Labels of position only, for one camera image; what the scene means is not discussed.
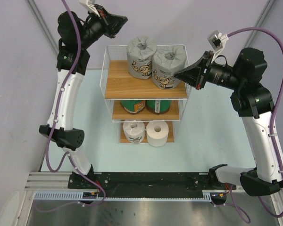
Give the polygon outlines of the grey roll front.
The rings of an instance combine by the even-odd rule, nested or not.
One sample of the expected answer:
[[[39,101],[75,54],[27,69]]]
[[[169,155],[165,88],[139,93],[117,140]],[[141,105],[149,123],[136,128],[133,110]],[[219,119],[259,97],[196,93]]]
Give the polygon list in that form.
[[[160,89],[174,89],[181,82],[174,74],[185,67],[184,45],[159,47],[153,55],[152,82]]]

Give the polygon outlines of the grey roll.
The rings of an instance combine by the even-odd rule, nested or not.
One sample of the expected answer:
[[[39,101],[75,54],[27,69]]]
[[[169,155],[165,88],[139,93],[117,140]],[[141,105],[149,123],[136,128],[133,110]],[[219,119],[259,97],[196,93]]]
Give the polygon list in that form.
[[[160,89],[174,89],[181,82],[174,74],[185,67],[184,45],[159,47],[153,55],[152,82]]]
[[[126,48],[129,74],[137,79],[146,80],[152,75],[152,59],[157,51],[155,40],[149,36],[132,39]]]

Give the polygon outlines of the grey roll back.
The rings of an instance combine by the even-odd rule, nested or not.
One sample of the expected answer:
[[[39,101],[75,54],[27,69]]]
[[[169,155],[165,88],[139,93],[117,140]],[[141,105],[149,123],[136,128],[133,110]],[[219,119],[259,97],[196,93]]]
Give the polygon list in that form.
[[[157,51],[155,40],[149,36],[132,39],[126,48],[129,74],[137,79],[146,80],[152,75],[152,59]]]

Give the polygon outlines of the white wire wooden shelf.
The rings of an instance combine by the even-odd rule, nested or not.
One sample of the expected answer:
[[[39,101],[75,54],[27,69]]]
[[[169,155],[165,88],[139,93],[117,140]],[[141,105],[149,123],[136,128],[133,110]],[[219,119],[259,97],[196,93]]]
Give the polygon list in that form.
[[[126,45],[107,46],[102,64],[100,88],[113,122],[122,124],[126,120],[165,121],[169,133],[167,142],[175,141],[191,86],[180,82],[174,89],[160,89],[151,79],[141,80],[128,72]],[[164,114],[151,113],[144,109],[140,113],[130,114],[122,106],[122,100],[171,100],[169,111]]]

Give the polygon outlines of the unwrapped white paper roll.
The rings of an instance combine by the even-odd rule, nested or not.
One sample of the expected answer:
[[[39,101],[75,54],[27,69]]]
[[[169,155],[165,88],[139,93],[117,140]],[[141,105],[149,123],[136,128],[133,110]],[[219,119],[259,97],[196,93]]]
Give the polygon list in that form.
[[[147,141],[153,147],[161,147],[167,142],[169,127],[165,121],[150,121],[146,127]]]

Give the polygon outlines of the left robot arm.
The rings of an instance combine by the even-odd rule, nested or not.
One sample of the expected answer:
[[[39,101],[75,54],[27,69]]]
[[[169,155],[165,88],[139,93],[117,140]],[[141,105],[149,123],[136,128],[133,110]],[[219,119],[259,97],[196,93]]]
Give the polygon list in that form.
[[[50,143],[54,142],[64,151],[63,157],[71,160],[75,173],[80,174],[78,182],[84,188],[92,187],[95,177],[89,173],[92,165],[79,151],[84,131],[74,128],[73,117],[90,59],[87,49],[102,36],[114,38],[127,21],[127,17],[111,14],[98,4],[92,5],[85,20],[69,9],[58,17],[57,89],[50,117],[39,127],[39,133],[47,138],[45,161],[48,169],[55,172],[49,161]]]

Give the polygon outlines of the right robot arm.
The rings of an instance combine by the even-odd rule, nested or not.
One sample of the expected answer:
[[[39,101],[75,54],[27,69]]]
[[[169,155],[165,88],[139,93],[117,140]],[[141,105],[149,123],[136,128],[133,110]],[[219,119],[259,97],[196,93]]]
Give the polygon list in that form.
[[[276,127],[270,125],[275,105],[270,91],[260,83],[266,68],[262,51],[244,48],[234,66],[215,63],[213,52],[206,51],[197,62],[174,74],[197,90],[209,82],[233,91],[232,106],[243,121],[256,166],[245,169],[221,164],[210,168],[213,174],[208,184],[214,189],[230,183],[256,197],[283,188],[283,153]]]

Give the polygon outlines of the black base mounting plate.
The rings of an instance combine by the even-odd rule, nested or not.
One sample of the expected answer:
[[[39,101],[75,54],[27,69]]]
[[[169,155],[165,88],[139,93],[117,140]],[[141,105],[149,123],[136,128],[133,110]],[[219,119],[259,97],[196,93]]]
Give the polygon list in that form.
[[[229,189],[236,186],[221,183],[209,173],[199,172],[92,172],[92,182],[71,173],[69,189],[94,189],[107,199],[213,199],[216,204],[226,201]]]

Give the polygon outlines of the aluminium frame rail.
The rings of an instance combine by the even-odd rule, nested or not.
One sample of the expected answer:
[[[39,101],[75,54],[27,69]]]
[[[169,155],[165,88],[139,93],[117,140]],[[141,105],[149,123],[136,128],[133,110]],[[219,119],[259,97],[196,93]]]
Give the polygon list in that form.
[[[71,172],[31,172],[25,190],[30,191],[63,191],[68,189]]]

